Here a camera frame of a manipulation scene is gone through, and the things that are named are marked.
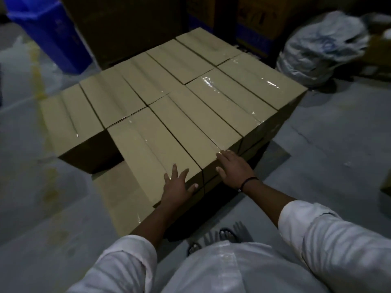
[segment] person's left hand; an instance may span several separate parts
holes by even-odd
[[[176,164],[172,166],[171,179],[168,174],[164,174],[164,185],[163,195],[161,197],[161,206],[169,207],[170,209],[176,210],[184,202],[186,202],[198,188],[198,184],[193,184],[186,190],[185,180],[189,169],[185,169],[178,177],[178,169]]]

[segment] black bracelet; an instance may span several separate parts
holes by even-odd
[[[259,179],[258,179],[257,177],[250,177],[250,178],[246,179],[246,180],[243,182],[242,186],[238,189],[238,192],[243,192],[243,187],[244,187],[244,185],[245,185],[248,181],[251,181],[251,180],[259,180]]]

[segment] sleeve cuff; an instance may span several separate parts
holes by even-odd
[[[139,260],[145,266],[145,292],[151,292],[156,267],[158,265],[158,256],[155,247],[141,236],[129,235],[123,236],[113,245],[103,251],[97,260],[97,263],[106,255],[124,251]]]
[[[309,203],[295,200],[288,203],[281,211],[278,219],[278,230],[284,241],[290,245],[296,255],[304,262],[304,236],[312,222],[323,214],[340,218],[334,211],[319,203]]]

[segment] gray floor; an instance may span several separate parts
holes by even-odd
[[[90,176],[51,152],[37,99],[97,69],[63,75],[13,24],[0,26],[0,64],[2,291],[64,292],[117,235]],[[391,85],[362,78],[336,83],[334,94],[306,95],[274,139],[283,150],[270,148],[256,172],[266,177],[278,160],[268,185],[391,237],[391,198],[379,192],[391,168]],[[270,244],[295,261],[247,197],[236,197],[188,241],[208,244],[221,227],[239,227],[243,238]],[[174,246],[158,265],[157,289],[185,258],[187,241]]]

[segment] shirt sleeve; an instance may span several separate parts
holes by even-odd
[[[66,293],[149,293],[157,262],[156,250],[148,240],[124,236]]]
[[[294,201],[281,212],[283,239],[334,292],[391,288],[391,240],[342,220],[317,203]]]

